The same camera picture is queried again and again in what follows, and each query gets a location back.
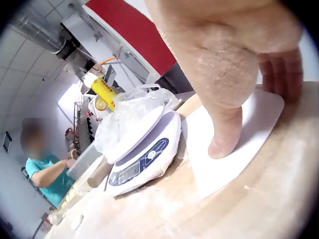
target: white cutting board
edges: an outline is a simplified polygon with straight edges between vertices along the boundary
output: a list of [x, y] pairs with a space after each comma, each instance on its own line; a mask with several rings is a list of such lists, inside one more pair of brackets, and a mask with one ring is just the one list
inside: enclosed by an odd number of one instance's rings
[[242, 132], [235, 150], [222, 159], [212, 159], [208, 146], [214, 136], [212, 120], [201, 106], [182, 122], [182, 132], [201, 198], [235, 179], [250, 163], [274, 128], [284, 107], [275, 94], [255, 90], [242, 105]]

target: ceiling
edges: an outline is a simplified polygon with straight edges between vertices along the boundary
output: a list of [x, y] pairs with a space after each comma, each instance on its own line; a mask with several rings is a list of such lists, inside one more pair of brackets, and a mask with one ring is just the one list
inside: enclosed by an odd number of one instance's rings
[[[58, 26], [71, 15], [72, 0], [33, 0], [29, 4]], [[68, 89], [65, 62], [8, 27], [0, 36], [0, 132], [20, 129], [30, 105], [58, 102]]]

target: person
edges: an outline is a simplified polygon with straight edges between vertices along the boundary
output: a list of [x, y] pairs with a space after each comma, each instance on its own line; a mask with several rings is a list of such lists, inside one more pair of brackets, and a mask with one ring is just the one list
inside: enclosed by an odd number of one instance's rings
[[276, 0], [146, 0], [162, 38], [214, 124], [208, 148], [223, 158], [242, 128], [241, 105], [256, 87], [298, 100], [303, 71], [302, 25]]
[[58, 207], [74, 183], [74, 180], [66, 175], [67, 169], [74, 162], [71, 152], [68, 158], [63, 160], [49, 153], [44, 130], [37, 123], [23, 127], [20, 144], [28, 156], [26, 171], [30, 179], [48, 200]]

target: red wall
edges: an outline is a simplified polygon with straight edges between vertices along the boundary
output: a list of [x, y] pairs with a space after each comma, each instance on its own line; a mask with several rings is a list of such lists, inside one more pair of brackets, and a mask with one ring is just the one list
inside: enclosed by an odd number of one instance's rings
[[86, 4], [126, 39], [162, 75], [176, 60], [155, 25], [123, 0], [91, 0]]

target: white scale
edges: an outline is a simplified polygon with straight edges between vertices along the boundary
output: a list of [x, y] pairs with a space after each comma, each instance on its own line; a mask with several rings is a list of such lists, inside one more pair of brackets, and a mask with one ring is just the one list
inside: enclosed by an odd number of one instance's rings
[[181, 134], [177, 112], [152, 110], [116, 145], [108, 159], [114, 164], [106, 192], [112, 196], [129, 192], [162, 176], [176, 155]]

